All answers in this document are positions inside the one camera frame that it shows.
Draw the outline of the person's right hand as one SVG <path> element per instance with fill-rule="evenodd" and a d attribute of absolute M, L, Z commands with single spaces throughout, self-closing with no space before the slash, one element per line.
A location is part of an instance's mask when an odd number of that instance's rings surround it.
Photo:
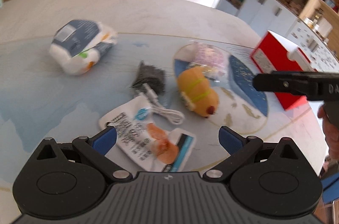
<path fill-rule="evenodd" d="M 339 141 L 338 141 L 338 128 L 330 123 L 324 107 L 321 106 L 317 114 L 319 119 L 322 119 L 322 130 L 325 135 L 325 141 L 329 147 L 329 156 L 333 160 L 338 160 L 339 158 Z"/>

